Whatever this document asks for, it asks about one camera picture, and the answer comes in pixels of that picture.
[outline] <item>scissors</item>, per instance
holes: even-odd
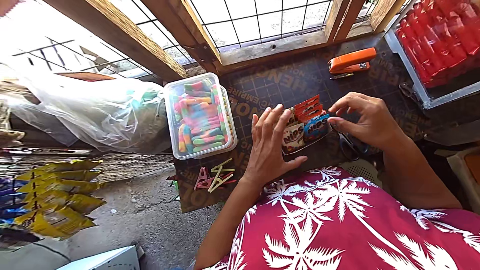
[[[368,144],[358,140],[350,134],[338,131],[332,124],[330,124],[330,126],[332,127],[332,130],[335,130],[338,133],[340,149],[349,161],[356,161],[367,155]]]

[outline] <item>wooden beam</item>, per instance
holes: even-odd
[[[342,23],[338,28],[338,32],[334,38],[335,41],[340,41],[347,38],[348,33],[352,29],[352,25],[355,23],[360,10],[363,7],[365,0],[351,0],[348,5],[347,12],[343,17]]]
[[[222,66],[213,42],[186,0],[142,0],[180,45],[208,72]]]
[[[149,39],[109,0],[45,0],[119,51],[166,81],[187,76],[185,69]]]
[[[349,3],[350,0],[333,0],[332,9],[328,14],[328,18],[325,23],[325,37],[327,38],[328,42],[332,42],[334,40],[338,27],[342,22]]]
[[[379,0],[368,19],[373,31],[375,33],[384,31],[403,3],[405,0]]]
[[[283,57],[291,57],[302,52],[356,39],[371,33],[372,27],[370,23],[364,21],[354,24],[347,38],[342,41],[328,42],[325,31],[317,31],[222,52],[220,53],[220,58],[223,67],[219,69],[219,71],[221,74],[225,74],[266,62],[277,61]]]

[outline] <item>clear plastic bag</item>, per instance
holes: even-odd
[[[24,77],[24,74],[18,72],[14,67],[10,67],[10,64],[2,64],[3,60],[9,60],[7,57],[2,57],[0,62],[0,79],[14,78],[18,79],[19,85],[25,86],[28,89],[34,88],[31,81]],[[58,142],[71,146],[78,138],[70,132],[54,115],[40,111],[37,105],[27,100],[20,94],[2,92],[0,93],[1,99],[4,99],[10,110],[18,118],[22,119],[25,123],[34,126],[35,128],[44,131]]]
[[[156,154],[169,147],[162,86],[138,79],[86,82],[20,68],[41,102],[36,109],[98,150]]]

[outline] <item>right hand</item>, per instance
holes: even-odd
[[[372,98],[361,93],[350,92],[340,98],[329,112],[342,113],[357,111],[361,114],[358,123],[352,123],[341,117],[330,117],[328,122],[344,133],[350,133],[371,146],[386,151],[398,146],[408,137],[393,119],[385,102],[380,98]]]

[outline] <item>plastic container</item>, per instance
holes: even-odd
[[[236,146],[238,139],[231,119],[230,103],[226,91],[221,90],[217,75],[206,73],[167,84],[165,106],[172,151],[176,158],[201,159],[230,151]],[[207,136],[213,130],[216,136]],[[208,147],[188,143],[199,135],[212,140],[206,143]]]
[[[228,93],[227,93],[227,90],[225,89],[225,87],[223,86],[220,86],[220,89],[222,89],[222,94],[224,97],[227,97],[227,100],[228,100]],[[213,156],[213,155],[217,155],[217,154],[221,154],[221,153],[226,153],[226,152],[229,152],[231,150],[233,150],[235,147],[237,147],[237,143],[238,143],[238,138],[237,138],[237,132],[236,132],[236,129],[235,129],[235,123],[233,122],[233,116],[232,116],[232,109],[230,107],[230,103],[227,102],[227,118],[228,118],[228,123],[231,124],[232,128],[232,135],[233,135],[233,140],[232,140],[232,144],[223,149],[223,150],[218,150],[218,151],[215,151],[215,152],[212,152],[212,153],[208,153],[208,154],[205,154],[205,155],[202,155],[202,156],[199,156],[199,157],[194,157],[194,159],[203,159],[203,158],[207,158],[207,157],[210,157],[210,156]]]

